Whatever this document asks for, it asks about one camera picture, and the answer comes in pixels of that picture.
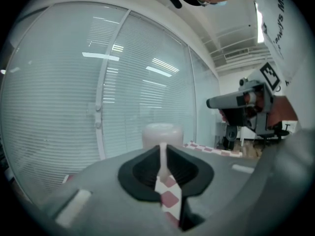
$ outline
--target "ceiling light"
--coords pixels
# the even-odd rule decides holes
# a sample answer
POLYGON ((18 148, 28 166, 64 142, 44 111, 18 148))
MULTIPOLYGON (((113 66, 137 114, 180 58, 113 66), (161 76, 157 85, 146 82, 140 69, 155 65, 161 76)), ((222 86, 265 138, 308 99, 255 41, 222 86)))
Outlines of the ceiling light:
POLYGON ((172 75, 169 74, 169 73, 163 72, 163 71, 161 71, 161 70, 155 69, 155 68, 150 67, 150 66, 147 66, 146 69, 147 69, 147 70, 150 70, 150 71, 152 71, 152 72, 159 73, 159 74, 164 75, 164 76, 166 76, 166 77, 171 77, 171 76, 172 76, 172 75))
POLYGON ((100 58, 100 59, 109 59, 109 60, 114 60, 114 61, 119 61, 119 57, 115 56, 110 56, 107 54, 100 54, 100 53, 82 53, 84 57, 89 57, 89 58, 100 58))
POLYGON ((257 43, 264 42, 264 35, 262 34, 262 14, 258 11, 257 3, 255 3, 256 6, 256 13, 257 13, 257 28, 258 28, 258 35, 257 35, 257 43))

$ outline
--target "glass wall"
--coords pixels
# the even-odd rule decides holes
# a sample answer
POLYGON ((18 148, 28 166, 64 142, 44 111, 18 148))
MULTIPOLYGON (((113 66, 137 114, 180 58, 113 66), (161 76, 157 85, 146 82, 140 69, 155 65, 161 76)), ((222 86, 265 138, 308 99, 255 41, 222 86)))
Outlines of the glass wall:
POLYGON ((99 160, 88 106, 95 105, 102 59, 91 56, 106 51, 125 13, 92 4, 55 5, 35 21, 7 67, 3 145, 17 181, 36 204, 66 175, 99 160))
POLYGON ((190 50, 190 53, 196 92, 196 142, 214 147, 218 110, 209 109, 206 101, 220 94, 219 80, 193 50, 190 50))
POLYGON ((142 148, 142 129, 167 122, 193 140, 194 95, 188 47, 170 32, 133 14, 115 41, 103 91, 106 157, 142 148))
POLYGON ((191 57, 173 33, 126 9, 64 3, 38 16, 6 69, 0 106, 5 153, 26 195, 39 205, 100 151, 142 148, 149 123, 180 125, 185 143, 213 146, 205 100, 219 94, 218 80, 191 57))

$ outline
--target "white t-shirt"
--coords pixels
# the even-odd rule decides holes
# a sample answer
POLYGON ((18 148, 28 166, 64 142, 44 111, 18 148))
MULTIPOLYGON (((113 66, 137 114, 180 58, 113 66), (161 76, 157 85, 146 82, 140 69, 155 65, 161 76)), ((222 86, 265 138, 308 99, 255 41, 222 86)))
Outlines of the white t-shirt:
POLYGON ((315 39, 292 0, 256 0, 262 30, 302 128, 315 128, 315 39))

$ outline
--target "window blinds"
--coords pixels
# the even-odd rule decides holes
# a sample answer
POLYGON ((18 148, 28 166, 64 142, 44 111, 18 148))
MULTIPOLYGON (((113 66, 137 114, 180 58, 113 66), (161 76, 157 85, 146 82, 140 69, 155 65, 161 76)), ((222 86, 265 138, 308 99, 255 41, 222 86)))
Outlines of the window blinds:
POLYGON ((103 88, 106 157, 142 148, 142 129, 168 122, 193 139, 194 95, 188 48, 171 33, 135 13, 120 30, 103 88))
POLYGON ((99 70, 126 10, 85 3, 49 8, 5 75, 1 129, 10 166, 35 204, 99 160, 94 116, 99 70))

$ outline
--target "air conditioning unit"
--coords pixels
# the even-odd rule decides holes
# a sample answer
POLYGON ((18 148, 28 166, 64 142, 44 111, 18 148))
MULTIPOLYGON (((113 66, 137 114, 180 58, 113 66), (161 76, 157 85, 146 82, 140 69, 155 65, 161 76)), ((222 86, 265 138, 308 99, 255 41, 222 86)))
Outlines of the air conditioning unit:
POLYGON ((231 53, 224 54, 224 57, 225 57, 226 60, 229 60, 229 59, 234 59, 234 58, 239 57, 239 56, 248 55, 249 53, 250 53, 249 49, 248 48, 244 48, 244 49, 241 49, 241 50, 238 50, 238 51, 234 51, 234 52, 231 52, 231 53))

